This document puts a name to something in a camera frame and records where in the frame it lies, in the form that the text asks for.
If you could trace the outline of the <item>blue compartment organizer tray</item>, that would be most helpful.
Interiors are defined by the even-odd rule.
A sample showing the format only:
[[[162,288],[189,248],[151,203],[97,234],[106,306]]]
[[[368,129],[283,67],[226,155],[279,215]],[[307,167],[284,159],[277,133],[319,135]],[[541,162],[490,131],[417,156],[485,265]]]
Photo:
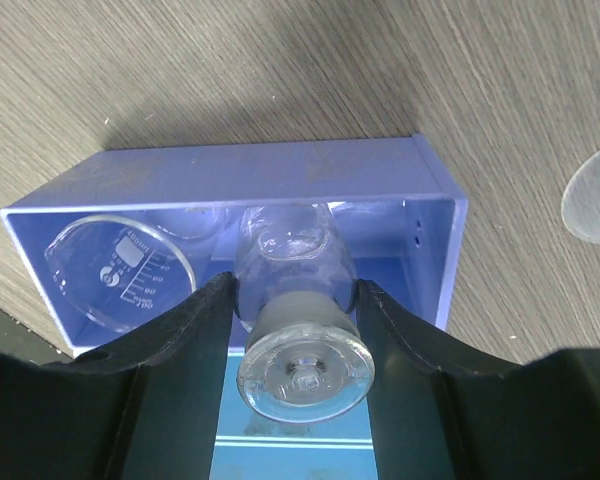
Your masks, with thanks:
[[[224,208],[201,286],[233,268],[250,206],[325,203],[357,273],[438,328],[449,316],[468,211],[425,136],[111,150],[4,208],[1,219],[74,354],[115,338],[58,290],[44,257],[68,224],[98,213]]]

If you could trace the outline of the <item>clear plastic funnel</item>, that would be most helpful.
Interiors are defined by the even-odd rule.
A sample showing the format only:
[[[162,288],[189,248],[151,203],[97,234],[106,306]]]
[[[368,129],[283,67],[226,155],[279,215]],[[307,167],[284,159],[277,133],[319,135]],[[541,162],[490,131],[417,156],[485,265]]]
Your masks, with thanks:
[[[573,236],[600,244],[600,150],[567,183],[561,200],[561,217]]]

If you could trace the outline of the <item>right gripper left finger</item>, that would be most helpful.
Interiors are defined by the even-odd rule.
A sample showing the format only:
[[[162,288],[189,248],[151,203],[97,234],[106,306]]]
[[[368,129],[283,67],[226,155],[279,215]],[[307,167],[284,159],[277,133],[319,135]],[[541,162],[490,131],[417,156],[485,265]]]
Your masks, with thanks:
[[[0,352],[0,479],[206,479],[234,279],[69,363]]]

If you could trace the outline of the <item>small glass beaker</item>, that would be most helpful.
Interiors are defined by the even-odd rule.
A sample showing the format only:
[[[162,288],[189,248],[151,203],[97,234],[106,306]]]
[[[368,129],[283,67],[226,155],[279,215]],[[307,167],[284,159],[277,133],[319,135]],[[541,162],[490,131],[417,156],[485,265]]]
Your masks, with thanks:
[[[92,214],[61,230],[44,257],[76,310],[125,334],[201,286],[226,223],[226,209],[211,207]]]

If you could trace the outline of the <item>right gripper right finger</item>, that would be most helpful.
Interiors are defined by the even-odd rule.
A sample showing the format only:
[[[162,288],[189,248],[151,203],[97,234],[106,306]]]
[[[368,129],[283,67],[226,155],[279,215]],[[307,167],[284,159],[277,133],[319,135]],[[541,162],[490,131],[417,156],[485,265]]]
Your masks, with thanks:
[[[600,479],[600,349],[515,364],[357,288],[380,478]]]

